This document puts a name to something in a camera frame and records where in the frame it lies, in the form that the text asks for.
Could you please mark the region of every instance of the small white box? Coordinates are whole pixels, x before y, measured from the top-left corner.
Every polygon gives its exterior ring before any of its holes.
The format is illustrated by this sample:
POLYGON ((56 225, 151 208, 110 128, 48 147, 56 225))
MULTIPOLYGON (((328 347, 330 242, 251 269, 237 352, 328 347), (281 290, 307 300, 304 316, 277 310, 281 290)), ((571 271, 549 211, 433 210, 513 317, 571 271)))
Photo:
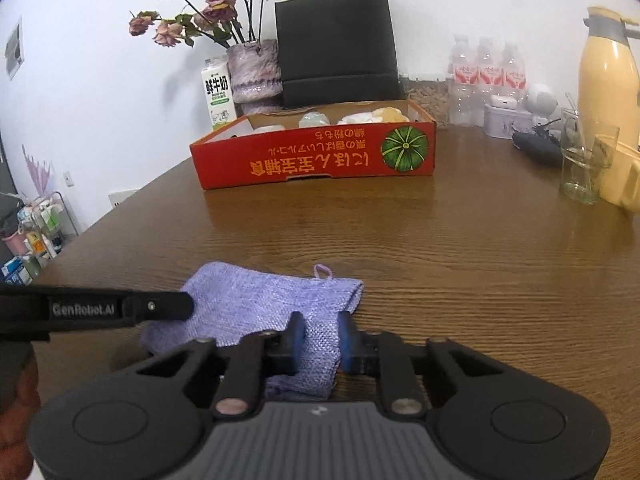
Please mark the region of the small white box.
POLYGON ((508 110, 515 110, 518 107, 518 102, 511 96, 492 95, 491 106, 494 106, 496 108, 507 108, 508 110))
POLYGON ((490 137, 511 139, 513 128, 533 132, 533 115, 525 110, 508 110, 484 105, 484 132, 490 137))

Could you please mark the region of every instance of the black paper bag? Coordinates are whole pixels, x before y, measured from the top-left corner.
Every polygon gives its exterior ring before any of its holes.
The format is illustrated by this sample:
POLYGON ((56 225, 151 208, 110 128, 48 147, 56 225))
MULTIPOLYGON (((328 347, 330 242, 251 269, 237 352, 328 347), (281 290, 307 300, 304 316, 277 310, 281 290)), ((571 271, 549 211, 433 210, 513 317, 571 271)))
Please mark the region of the black paper bag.
POLYGON ((275 5, 284 105, 401 98, 388 0, 275 5))

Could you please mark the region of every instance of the pumpkin illustration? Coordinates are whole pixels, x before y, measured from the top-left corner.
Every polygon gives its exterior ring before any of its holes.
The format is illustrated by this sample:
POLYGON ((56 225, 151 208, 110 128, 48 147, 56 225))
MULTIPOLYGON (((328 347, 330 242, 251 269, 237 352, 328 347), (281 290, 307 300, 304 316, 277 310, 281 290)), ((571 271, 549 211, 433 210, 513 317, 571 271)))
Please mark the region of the pumpkin illustration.
POLYGON ((404 173, 420 168, 428 149, 429 142, 422 131, 413 126, 401 126, 388 133, 380 153, 388 167, 404 173))

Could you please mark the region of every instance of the red cardboard box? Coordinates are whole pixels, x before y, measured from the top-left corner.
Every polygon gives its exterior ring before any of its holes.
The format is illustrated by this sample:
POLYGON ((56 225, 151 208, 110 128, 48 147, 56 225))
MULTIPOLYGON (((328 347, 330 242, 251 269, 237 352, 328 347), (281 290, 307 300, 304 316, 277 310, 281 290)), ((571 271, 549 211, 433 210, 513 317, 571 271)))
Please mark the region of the red cardboard box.
POLYGON ((243 116, 190 145, 202 189, 284 182, 325 175, 430 175, 435 162, 436 123, 410 99, 332 105, 243 116), (299 128, 316 110, 332 124, 346 115, 395 107, 407 123, 369 123, 299 128), (262 126, 287 130, 254 134, 262 126))

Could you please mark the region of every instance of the purple cloth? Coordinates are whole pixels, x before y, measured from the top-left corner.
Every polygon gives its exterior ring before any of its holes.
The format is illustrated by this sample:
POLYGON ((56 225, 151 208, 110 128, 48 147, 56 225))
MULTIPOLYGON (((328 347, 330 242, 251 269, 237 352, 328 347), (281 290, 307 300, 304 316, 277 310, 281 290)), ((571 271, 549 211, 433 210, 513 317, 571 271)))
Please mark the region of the purple cloth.
POLYGON ((296 278, 243 269, 222 262, 202 266, 185 283, 195 302, 191 319, 154 321, 145 326, 140 345, 162 353, 194 338, 216 338, 218 345, 235 345, 251 332, 282 330, 293 311, 306 321, 306 341, 300 373, 267 382, 266 397, 324 400, 334 387, 340 359, 337 314, 354 312, 362 282, 351 278, 296 278))

